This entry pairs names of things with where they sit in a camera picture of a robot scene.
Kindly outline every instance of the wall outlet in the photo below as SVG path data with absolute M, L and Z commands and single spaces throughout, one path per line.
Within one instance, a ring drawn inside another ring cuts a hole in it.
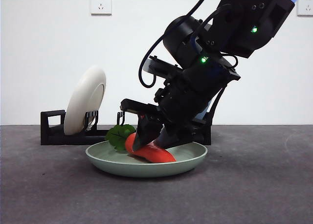
M 313 16 L 313 0 L 298 0 L 298 16 Z
M 90 13 L 92 15 L 111 15 L 112 0 L 90 0 Z

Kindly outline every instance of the plate rim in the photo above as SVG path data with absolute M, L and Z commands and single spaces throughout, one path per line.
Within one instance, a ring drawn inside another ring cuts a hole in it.
M 85 150 L 85 153 L 88 157 L 92 158 L 92 159 L 95 159 L 95 160 L 98 160 L 98 161 L 102 161 L 102 162 L 106 162 L 106 163 L 113 163 L 113 164 L 123 164 L 123 165 L 144 165 L 144 166 L 158 166 L 158 165 L 167 165 L 167 164 L 179 164 L 179 163 L 185 163 L 185 162 L 189 162 L 189 161 L 193 161 L 193 160 L 196 160 L 196 159 L 199 159 L 201 157 L 205 157 L 206 154 L 208 153 L 208 149 L 207 147 L 205 147 L 204 145 L 200 144 L 200 143 L 197 143 L 197 142 L 191 142 L 191 143 L 195 143 L 201 147 L 203 147 L 205 149 L 205 152 L 198 156 L 198 157 L 194 157 L 192 159 L 186 159 L 186 160 L 181 160 L 181 161 L 175 161 L 175 162 L 166 162 L 166 163 L 124 163 L 124 162 L 116 162 L 116 161 L 111 161 L 111 160 L 106 160 L 106 159 L 100 159 L 100 158 L 97 158 L 97 157 L 94 157 L 92 156 L 88 150 L 93 147 L 93 146 L 96 146 L 98 144 L 101 144 L 101 143 L 105 143 L 105 142 L 109 142 L 109 141 L 103 141 L 103 142 L 99 142 L 99 143 L 96 143 L 96 144 L 93 144 L 93 145 L 90 145 L 89 147 L 86 148 Z

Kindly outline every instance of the red carrot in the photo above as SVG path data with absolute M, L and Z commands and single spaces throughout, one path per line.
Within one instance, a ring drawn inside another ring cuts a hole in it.
M 133 155 L 144 157 L 152 163 L 166 163 L 175 162 L 175 158 L 167 150 L 156 146 L 154 143 L 148 143 L 137 151 L 133 151 L 133 144 L 135 141 L 136 133 L 128 136 L 125 142 L 126 150 Z

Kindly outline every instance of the black cable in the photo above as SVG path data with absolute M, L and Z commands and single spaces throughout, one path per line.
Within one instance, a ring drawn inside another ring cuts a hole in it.
M 178 28 L 183 22 L 185 22 L 199 7 L 200 5 L 204 2 L 204 0 L 199 0 L 198 3 L 188 12 L 188 14 L 186 14 L 175 26 L 173 26 L 171 29 L 169 29 L 167 32 L 165 32 L 153 45 L 152 47 L 148 50 L 148 52 L 146 53 L 146 55 L 144 56 L 143 60 L 141 61 L 140 67 L 139 67 L 139 72 L 138 72 L 138 76 L 139 76 L 139 80 L 140 83 L 146 87 L 146 88 L 151 88 L 155 85 L 156 80 L 157 80 L 157 76 L 155 74 L 153 74 L 153 81 L 150 85 L 147 85 L 143 79 L 142 79 L 142 68 L 146 62 L 146 60 L 148 59 L 149 55 L 151 54 L 151 52 L 155 49 L 155 47 L 166 37 L 168 36 L 171 32 L 173 32 L 176 28 Z
M 218 14 L 220 14 L 221 12 L 225 11 L 225 10 L 230 10 L 232 8 L 231 4 L 225 4 L 222 5 L 221 7 L 217 8 L 209 17 L 206 18 L 205 21 L 203 21 L 203 23 L 196 29 L 196 31 L 194 31 L 194 33 L 191 35 L 190 37 L 190 43 L 191 46 L 193 47 L 193 49 L 199 53 L 197 47 L 196 47 L 196 38 L 199 35 L 200 31 L 204 28 L 204 26 L 206 26 L 211 19 L 213 19 L 215 16 L 217 16 Z
M 227 67 L 228 69 L 235 68 L 238 65 L 238 63 L 239 63 L 238 58 L 235 55 L 232 55 L 232 54 L 222 54 L 222 56 L 223 57 L 233 57 L 236 60 L 236 63 L 233 66 Z

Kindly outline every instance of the plate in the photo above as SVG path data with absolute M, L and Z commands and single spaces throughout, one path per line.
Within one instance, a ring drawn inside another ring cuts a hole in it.
M 119 176 L 156 178 L 176 175 L 196 168 L 205 158 L 207 148 L 196 142 L 167 149 L 176 162 L 149 163 L 125 152 L 117 152 L 108 142 L 100 142 L 86 149 L 90 162 L 97 168 Z
M 85 113 L 98 111 L 106 89 L 106 75 L 97 66 L 89 68 L 79 80 L 70 98 L 64 119 L 64 134 L 80 133 L 84 128 Z

